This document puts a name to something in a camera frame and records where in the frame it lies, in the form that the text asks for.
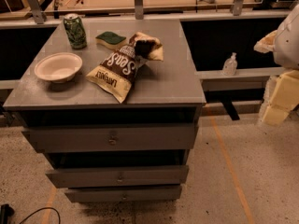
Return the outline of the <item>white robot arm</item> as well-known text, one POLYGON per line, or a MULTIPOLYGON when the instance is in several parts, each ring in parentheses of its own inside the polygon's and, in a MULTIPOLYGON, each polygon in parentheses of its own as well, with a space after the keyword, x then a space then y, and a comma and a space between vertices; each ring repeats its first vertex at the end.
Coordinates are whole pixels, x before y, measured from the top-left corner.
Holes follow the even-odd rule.
POLYGON ((299 5, 280 26, 256 43, 261 53, 272 52, 274 62, 284 68, 299 69, 299 5))

